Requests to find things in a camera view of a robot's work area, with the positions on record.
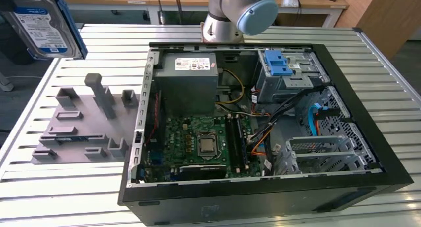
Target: black cable on desk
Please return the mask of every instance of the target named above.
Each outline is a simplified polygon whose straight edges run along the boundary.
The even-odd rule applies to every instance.
[[[177,6],[178,6],[178,14],[179,14],[179,24],[183,24],[183,9],[182,9],[182,1],[177,1]]]
[[[301,14],[302,14],[301,1],[300,0],[297,0],[297,1],[298,1],[298,11],[297,11],[297,18],[296,18],[296,21],[294,21],[294,26],[296,26],[296,24],[298,22],[298,19],[301,18]]]
[[[158,3],[159,3],[159,23],[165,24],[163,5],[161,4],[161,0],[158,0]]]

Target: orange wire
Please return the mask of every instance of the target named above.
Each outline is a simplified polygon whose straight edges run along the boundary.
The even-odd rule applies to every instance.
[[[253,113],[254,115],[261,115],[262,113],[257,113],[255,110],[254,110],[254,108],[255,108],[255,103],[253,103],[253,106],[251,106],[251,113]]]
[[[266,153],[255,152],[255,150],[257,150],[258,146],[261,145],[261,143],[265,141],[265,138],[269,136],[273,129],[274,129],[274,127],[270,128],[270,130],[266,132],[265,136],[258,141],[257,145],[254,146],[254,148],[251,150],[251,155],[262,155],[262,156],[266,155]]]
[[[317,135],[321,135],[321,127],[318,126],[318,120],[314,120],[314,127],[316,127],[316,131],[317,131]]]

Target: power supply label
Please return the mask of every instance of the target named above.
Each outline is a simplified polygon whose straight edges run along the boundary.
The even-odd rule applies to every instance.
[[[18,7],[15,9],[15,16],[36,47],[50,53],[63,53],[67,51],[67,45],[60,32],[50,24],[51,15],[47,9]]]
[[[210,70],[209,58],[177,58],[175,70]]]

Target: cpu socket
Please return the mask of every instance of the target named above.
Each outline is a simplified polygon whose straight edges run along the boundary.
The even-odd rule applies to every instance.
[[[202,132],[198,138],[198,156],[209,160],[218,155],[217,134],[213,132]]]

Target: slotted aluminum surface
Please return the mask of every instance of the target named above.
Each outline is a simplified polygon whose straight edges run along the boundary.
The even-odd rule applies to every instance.
[[[100,73],[114,93],[141,92],[150,42],[199,42],[199,26],[86,25],[87,60],[55,59],[0,151],[0,225],[138,227],[127,208],[116,205],[123,163],[32,165],[31,153],[47,128],[60,86],[84,85]],[[246,42],[325,44],[393,147],[415,183],[377,195],[341,212],[245,219],[199,226],[389,226],[421,224],[421,111],[417,95],[370,42],[352,29],[270,28]]]

